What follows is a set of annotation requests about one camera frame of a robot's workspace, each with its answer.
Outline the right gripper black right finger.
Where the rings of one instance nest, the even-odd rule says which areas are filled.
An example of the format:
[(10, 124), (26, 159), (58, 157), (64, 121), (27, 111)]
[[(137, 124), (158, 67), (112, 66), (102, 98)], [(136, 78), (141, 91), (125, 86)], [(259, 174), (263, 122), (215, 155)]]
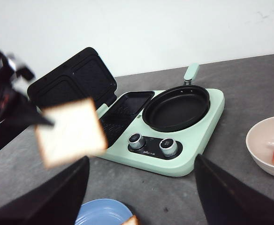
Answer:
[(274, 200), (198, 154), (194, 161), (198, 195), (210, 225), (274, 225)]

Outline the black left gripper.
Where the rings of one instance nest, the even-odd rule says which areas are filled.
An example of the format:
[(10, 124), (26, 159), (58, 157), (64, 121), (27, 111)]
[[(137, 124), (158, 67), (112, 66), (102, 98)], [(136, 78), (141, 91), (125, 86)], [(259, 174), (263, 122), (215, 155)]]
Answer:
[(27, 81), (35, 77), (21, 60), (0, 52), (0, 117), (12, 126), (53, 126), (53, 122), (43, 117), (34, 104), (13, 88), (12, 81), (20, 76)]

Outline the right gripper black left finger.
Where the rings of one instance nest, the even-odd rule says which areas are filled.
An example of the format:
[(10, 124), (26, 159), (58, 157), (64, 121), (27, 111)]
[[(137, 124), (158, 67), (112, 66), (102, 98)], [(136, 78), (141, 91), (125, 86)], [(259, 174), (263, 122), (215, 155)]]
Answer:
[(83, 202), (90, 162), (76, 161), (50, 180), (0, 208), (0, 225), (73, 225)]

